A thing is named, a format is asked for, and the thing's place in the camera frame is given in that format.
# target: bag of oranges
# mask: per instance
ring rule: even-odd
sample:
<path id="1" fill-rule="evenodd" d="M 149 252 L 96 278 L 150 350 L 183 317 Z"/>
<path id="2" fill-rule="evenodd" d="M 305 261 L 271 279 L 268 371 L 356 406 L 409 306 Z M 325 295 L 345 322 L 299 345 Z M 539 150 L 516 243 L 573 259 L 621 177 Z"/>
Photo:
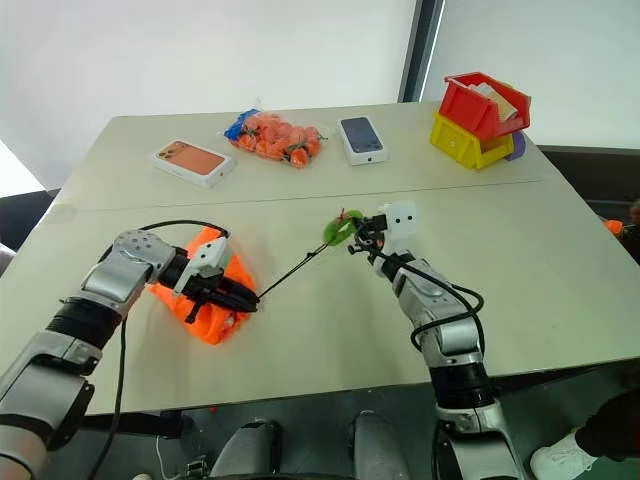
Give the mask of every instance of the bag of oranges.
<path id="1" fill-rule="evenodd" d="M 278 114 L 256 109 L 241 113 L 224 136 L 236 147 L 296 168 L 308 165 L 326 140 L 315 127 L 291 125 Z"/>

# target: person's foot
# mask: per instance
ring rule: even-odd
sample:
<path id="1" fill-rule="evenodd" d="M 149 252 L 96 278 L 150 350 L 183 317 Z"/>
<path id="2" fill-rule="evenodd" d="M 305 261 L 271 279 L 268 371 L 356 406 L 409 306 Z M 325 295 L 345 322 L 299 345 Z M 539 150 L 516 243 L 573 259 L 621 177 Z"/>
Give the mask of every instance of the person's foot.
<path id="1" fill-rule="evenodd" d="M 531 456 L 531 470 L 537 480 L 573 480 L 591 470 L 598 457 L 592 457 L 576 443 L 575 432 L 550 447 L 542 447 Z"/>

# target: plastic storage bin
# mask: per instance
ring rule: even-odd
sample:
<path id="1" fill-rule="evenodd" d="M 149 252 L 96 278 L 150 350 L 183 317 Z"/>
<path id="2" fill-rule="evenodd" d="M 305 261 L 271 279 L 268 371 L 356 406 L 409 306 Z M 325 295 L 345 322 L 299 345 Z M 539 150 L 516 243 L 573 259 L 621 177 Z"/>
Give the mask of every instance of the plastic storage bin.
<path id="1" fill-rule="evenodd" d="M 500 137 L 529 126 L 531 98 L 524 93 L 479 72 L 445 77 L 445 81 L 449 86 L 440 105 L 440 114 L 453 120 L 480 140 Z M 498 105 L 468 87 L 483 82 L 491 85 L 515 107 L 518 113 L 514 118 L 501 122 Z"/>
<path id="2" fill-rule="evenodd" d="M 433 117 L 431 143 L 467 168 L 483 168 L 513 153 L 511 134 L 480 140 L 439 113 Z"/>

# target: white wall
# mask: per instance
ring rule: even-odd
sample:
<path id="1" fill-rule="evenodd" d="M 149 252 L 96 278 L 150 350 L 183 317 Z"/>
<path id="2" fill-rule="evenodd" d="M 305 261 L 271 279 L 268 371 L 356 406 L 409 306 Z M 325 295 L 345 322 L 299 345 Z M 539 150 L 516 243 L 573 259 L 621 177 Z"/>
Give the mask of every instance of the white wall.
<path id="1" fill-rule="evenodd" d="M 42 190 L 42 185 L 13 152 L 0 142 L 0 198 L 39 190 Z"/>
<path id="2" fill-rule="evenodd" d="M 474 71 L 533 97 L 538 144 L 640 148 L 638 0 L 447 0 L 423 99 Z"/>
<path id="3" fill-rule="evenodd" d="M 117 115 L 395 102 L 415 0 L 0 0 L 0 139 L 60 186 Z"/>

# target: table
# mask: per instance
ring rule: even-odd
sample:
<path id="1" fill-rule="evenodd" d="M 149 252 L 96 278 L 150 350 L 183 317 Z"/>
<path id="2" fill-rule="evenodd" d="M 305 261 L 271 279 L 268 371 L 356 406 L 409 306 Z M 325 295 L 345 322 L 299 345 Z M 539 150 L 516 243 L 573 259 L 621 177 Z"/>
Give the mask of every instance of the table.
<path id="1" fill-rule="evenodd" d="M 500 162 L 482 172 L 460 168 L 429 144 L 433 103 L 401 103 L 281 112 L 299 125 L 315 125 L 329 137 L 304 172 L 263 161 L 221 135 L 237 113 L 118 117 L 98 137 L 58 195 L 79 210 L 205 205 L 224 202 L 316 198 L 539 181 L 557 170 L 529 142 L 527 161 Z M 376 168 L 349 165 L 336 132 L 340 118 L 368 115 L 386 143 L 391 161 Z M 157 169 L 150 157 L 176 138 L 233 156 L 229 181 L 214 189 Z"/>
<path id="2" fill-rule="evenodd" d="M 385 108 L 396 111 L 395 105 L 374 110 Z M 381 132 L 389 138 L 395 133 L 393 128 Z M 421 180 L 396 172 L 390 188 L 398 190 L 368 192 L 381 185 L 376 184 L 375 174 L 367 173 L 378 166 L 371 165 L 349 168 L 353 178 L 358 172 L 370 175 L 373 186 L 355 182 L 357 194 L 331 194 L 335 185 L 317 185 L 313 195 L 298 198 L 287 188 L 279 193 L 270 186 L 262 191 L 264 198 L 255 199 L 258 193 L 250 189 L 229 188 L 223 194 L 184 184 L 191 188 L 193 197 L 188 201 L 193 204 L 168 206 L 163 204 L 162 188 L 147 185 L 141 198 L 91 197 L 71 183 L 0 279 L 0 367 L 6 367 L 30 336 L 46 326 L 59 308 L 57 299 L 77 288 L 122 230 L 175 218 L 223 225 L 231 231 L 232 245 L 260 290 L 319 245 L 324 222 L 341 208 L 373 213 L 394 200 L 413 200 L 418 206 L 415 253 L 452 281 L 485 296 L 481 319 L 490 375 L 637 356 L 640 322 L 635 296 L 640 269 L 535 147 L 515 162 L 483 172 L 468 172 L 450 159 L 444 162 L 428 145 L 424 149 L 414 161 L 428 163 L 428 169 L 440 172 L 437 178 L 448 172 L 449 183 L 457 186 L 434 187 L 432 179 L 424 179 L 426 186 L 405 191 L 403 186 L 419 185 Z M 92 164 L 95 155 L 89 154 Z M 395 163 L 397 158 L 394 155 L 380 167 L 393 170 L 393 165 L 408 165 L 404 160 Z M 272 169 L 271 181 L 288 180 L 289 172 L 294 172 L 253 158 L 242 163 L 235 178 L 224 184 L 242 183 L 244 168 L 263 171 L 266 165 Z M 87 169 L 81 166 L 80 173 Z M 74 178 L 89 175 L 80 173 Z M 304 179 L 316 171 L 294 173 L 300 181 L 310 182 Z M 492 180 L 487 181 L 485 174 Z M 158 178 L 163 178 L 164 186 L 174 180 Z M 465 183 L 470 178 L 475 183 Z M 115 188 L 113 180 L 104 179 L 110 188 Z M 199 204 L 206 200 L 204 195 L 211 195 L 212 201 Z M 133 205 L 117 206 L 127 201 Z M 184 244 L 196 231 L 171 227 L 157 233 L 168 242 Z M 20 301 L 25 292 L 31 292 L 32 301 Z M 128 322 L 123 411 L 425 382 L 428 371 L 409 343 L 410 331 L 388 281 L 376 277 L 365 258 L 350 256 L 344 246 L 328 249 L 271 292 L 260 311 L 216 347 L 189 336 L 162 304 L 144 293 Z M 113 411 L 118 352 L 118 342 L 110 342 L 91 376 L 97 393 L 90 414 Z"/>

